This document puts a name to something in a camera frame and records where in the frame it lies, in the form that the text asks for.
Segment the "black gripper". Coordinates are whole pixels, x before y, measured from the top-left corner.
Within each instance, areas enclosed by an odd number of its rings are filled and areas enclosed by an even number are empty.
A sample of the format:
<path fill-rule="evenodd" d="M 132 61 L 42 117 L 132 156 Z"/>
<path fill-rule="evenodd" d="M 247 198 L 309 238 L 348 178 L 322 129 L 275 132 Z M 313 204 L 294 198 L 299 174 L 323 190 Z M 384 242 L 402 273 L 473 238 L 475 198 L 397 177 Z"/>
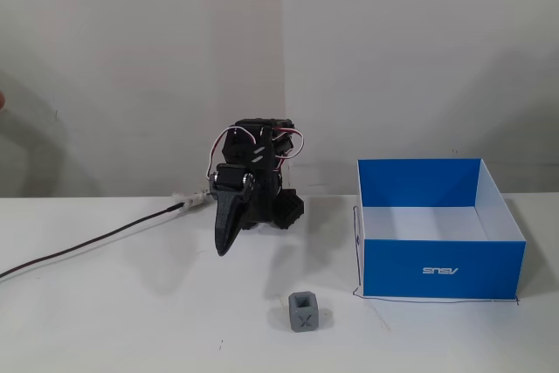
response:
<path fill-rule="evenodd" d="M 224 129 L 210 152 L 209 179 L 220 187 L 232 190 L 212 191 L 217 201 L 215 247 L 223 257 L 241 230 L 256 224 L 270 224 L 274 219 L 275 197 L 280 193 L 279 162 L 274 136 L 278 125 L 233 125 Z M 224 139 L 221 163 L 211 173 L 213 155 Z M 251 189 L 243 190 L 250 184 Z"/>

